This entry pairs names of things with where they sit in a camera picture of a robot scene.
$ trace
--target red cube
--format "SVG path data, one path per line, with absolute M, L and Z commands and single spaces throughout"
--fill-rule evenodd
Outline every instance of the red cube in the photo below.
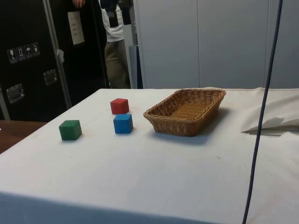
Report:
M 127 99 L 115 99 L 110 105 L 112 114 L 124 114 L 130 111 Z

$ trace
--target wicker basket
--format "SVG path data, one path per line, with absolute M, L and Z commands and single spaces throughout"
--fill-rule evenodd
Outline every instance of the wicker basket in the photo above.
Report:
M 226 92 L 218 89 L 183 89 L 150 108 L 144 117 L 156 132 L 196 136 L 218 112 Z

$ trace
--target basket rim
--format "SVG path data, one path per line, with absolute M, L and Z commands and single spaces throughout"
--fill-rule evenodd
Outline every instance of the basket rim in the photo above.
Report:
M 167 100 L 169 100 L 173 95 L 182 92 L 182 91 L 214 91 L 214 92 L 219 92 L 219 95 L 217 97 L 217 99 L 214 100 L 213 103 L 210 104 L 210 106 L 201 114 L 199 114 L 195 119 L 179 119 L 179 118 L 172 118 L 169 116 L 160 116 L 160 115 L 154 115 L 154 114 L 149 114 L 149 112 L 151 110 L 153 110 L 154 108 L 162 105 L 163 103 L 165 103 Z M 148 109 L 143 116 L 147 119 L 159 119 L 159 120 L 164 120 L 164 121 L 176 121 L 179 123 L 197 123 L 198 121 L 202 120 L 208 113 L 209 111 L 214 107 L 214 105 L 216 104 L 216 102 L 222 101 L 224 96 L 226 95 L 226 91 L 222 90 L 222 89 L 201 89 L 201 88 L 194 88 L 194 89 L 181 89 L 181 90 L 177 90 L 175 91 L 173 94 L 171 94 L 169 97 L 165 98 L 163 101 L 161 101 L 160 103 L 154 105 L 153 107 L 151 107 L 150 109 Z

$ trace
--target wire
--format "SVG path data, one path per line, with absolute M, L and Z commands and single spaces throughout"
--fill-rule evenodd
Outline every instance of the wire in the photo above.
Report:
M 254 148 L 252 166 L 251 166 L 251 175 L 250 175 L 250 182 L 249 182 L 248 197 L 247 197 L 246 208 L 245 208 L 245 213 L 244 213 L 242 224 L 246 224 L 248 211 L 249 211 L 249 206 L 250 206 L 250 201 L 251 201 L 253 180 L 254 180 L 254 172 L 255 172 L 255 169 L 256 169 L 256 157 L 257 157 L 258 146 L 259 146 L 260 138 L 261 138 L 263 115 L 264 115 L 264 112 L 265 112 L 266 101 L 267 101 L 267 96 L 268 96 L 268 91 L 269 91 L 269 86 L 270 86 L 270 80 L 271 80 L 271 75 L 272 75 L 272 68 L 273 68 L 273 61 L 274 61 L 276 44 L 277 44 L 277 39 L 278 39 L 278 31 L 279 31 L 279 25 L 280 25 L 282 4 L 283 4 L 283 0 L 279 0 L 278 14 L 277 14 L 277 19 L 276 19 L 276 28 L 275 28 L 275 34 L 274 34 L 274 41 L 273 41 L 273 45 L 272 45 L 272 51 L 271 51 L 270 64 L 269 64 L 269 70 L 268 70 L 268 76 L 267 76 L 265 92 L 264 92 L 264 95 L 263 95 L 263 103 L 262 103 L 262 108 L 261 108 L 261 114 L 260 114 L 260 118 L 259 118 L 259 122 L 258 122 L 258 129 L 257 129 L 257 134 L 256 134 L 256 145 L 255 145 L 255 148 Z

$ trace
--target green cube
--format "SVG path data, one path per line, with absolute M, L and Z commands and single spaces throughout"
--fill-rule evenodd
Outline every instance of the green cube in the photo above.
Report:
M 62 141 L 77 140 L 82 135 L 79 120 L 66 120 L 59 126 Z

